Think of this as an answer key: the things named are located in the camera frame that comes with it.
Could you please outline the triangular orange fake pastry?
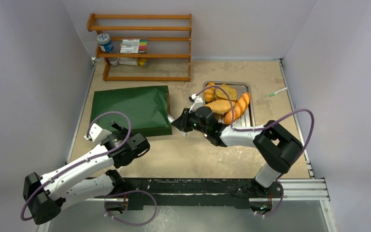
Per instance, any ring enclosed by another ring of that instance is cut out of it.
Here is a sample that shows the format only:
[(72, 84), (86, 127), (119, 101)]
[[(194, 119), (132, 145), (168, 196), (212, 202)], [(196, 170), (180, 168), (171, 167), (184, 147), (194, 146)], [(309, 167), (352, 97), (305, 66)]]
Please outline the triangular orange fake pastry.
[(229, 100), (216, 100), (210, 103), (205, 104), (206, 107), (209, 107), (211, 111), (218, 115), (224, 115), (231, 110), (231, 107), (234, 107), (236, 102), (229, 102)]

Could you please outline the orange fake bread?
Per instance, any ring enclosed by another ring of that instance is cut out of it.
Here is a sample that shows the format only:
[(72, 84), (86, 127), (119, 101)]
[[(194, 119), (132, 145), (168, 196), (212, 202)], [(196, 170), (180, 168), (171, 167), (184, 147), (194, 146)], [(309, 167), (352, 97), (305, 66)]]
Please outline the orange fake bread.
[(215, 94), (215, 87), (207, 88), (204, 91), (205, 101), (207, 103), (210, 103), (214, 100), (214, 94)]

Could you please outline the green brown paper bag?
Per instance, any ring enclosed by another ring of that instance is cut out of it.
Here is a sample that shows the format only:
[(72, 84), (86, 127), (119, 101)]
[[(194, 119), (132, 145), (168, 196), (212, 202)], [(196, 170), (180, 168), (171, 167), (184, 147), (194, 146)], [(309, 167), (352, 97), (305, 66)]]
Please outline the green brown paper bag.
[(171, 135), (168, 86), (131, 87), (94, 92), (90, 121), (110, 111), (124, 113), (132, 132), (145, 137)]

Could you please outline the seeded fake bread slice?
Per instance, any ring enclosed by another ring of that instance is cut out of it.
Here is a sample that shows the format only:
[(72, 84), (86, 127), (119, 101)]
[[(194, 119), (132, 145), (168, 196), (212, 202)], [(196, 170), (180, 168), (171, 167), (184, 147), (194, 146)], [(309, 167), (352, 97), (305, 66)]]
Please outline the seeded fake bread slice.
[(214, 92), (214, 100), (228, 100), (227, 95), (229, 96), (231, 101), (236, 102), (238, 100), (237, 89), (226, 84), (222, 84), (220, 88), (223, 89), (224, 91), (217, 88)]

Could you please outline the long orange fake baguette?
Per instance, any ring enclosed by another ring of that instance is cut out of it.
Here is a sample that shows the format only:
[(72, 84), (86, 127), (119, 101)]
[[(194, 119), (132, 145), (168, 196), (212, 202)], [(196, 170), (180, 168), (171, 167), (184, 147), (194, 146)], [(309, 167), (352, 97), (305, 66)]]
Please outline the long orange fake baguette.
[(240, 118), (247, 110), (251, 100), (251, 95), (246, 92), (241, 95), (239, 100), (236, 102), (233, 110), (228, 111), (224, 116), (224, 123), (231, 124), (238, 118)]

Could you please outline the silver metal tongs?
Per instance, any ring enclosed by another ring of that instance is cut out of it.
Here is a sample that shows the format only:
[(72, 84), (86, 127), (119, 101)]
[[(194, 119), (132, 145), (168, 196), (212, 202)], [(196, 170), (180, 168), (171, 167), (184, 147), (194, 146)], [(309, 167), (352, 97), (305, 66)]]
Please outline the silver metal tongs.
[[(172, 122), (174, 121), (174, 118), (170, 115), (170, 114), (168, 114), (167, 115), (167, 118), (168, 118), (168, 121), (170, 122), (170, 124), (172, 124)], [(181, 130), (179, 130), (179, 129), (177, 129), (184, 137), (186, 137), (187, 136), (187, 132), (184, 132), (184, 131), (181, 131)]]

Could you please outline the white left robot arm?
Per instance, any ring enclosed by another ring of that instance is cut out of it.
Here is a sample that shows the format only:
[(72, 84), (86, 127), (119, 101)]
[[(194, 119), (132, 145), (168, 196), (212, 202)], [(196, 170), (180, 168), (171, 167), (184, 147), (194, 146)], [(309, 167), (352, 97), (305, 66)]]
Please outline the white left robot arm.
[[(134, 134), (115, 122), (110, 125), (114, 131), (92, 123), (85, 138), (95, 146), (80, 158), (55, 171), (43, 175), (33, 172), (25, 177), (23, 221), (32, 219), (37, 225), (44, 224), (80, 201), (126, 194), (127, 184), (117, 169), (145, 155), (150, 144), (140, 133)], [(25, 217), (27, 209), (29, 218)]]

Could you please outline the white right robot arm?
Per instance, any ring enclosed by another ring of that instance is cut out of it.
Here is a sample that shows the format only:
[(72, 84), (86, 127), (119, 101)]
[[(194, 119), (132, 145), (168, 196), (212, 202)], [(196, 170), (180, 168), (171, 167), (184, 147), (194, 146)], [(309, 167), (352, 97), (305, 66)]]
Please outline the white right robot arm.
[(252, 191), (259, 197), (270, 192), (271, 184), (286, 174), (303, 152), (301, 141), (275, 120), (263, 127), (232, 127), (219, 122), (211, 109), (203, 106), (195, 111), (185, 108), (171, 125), (182, 132), (201, 132), (214, 146), (257, 149), (265, 160), (252, 183)]

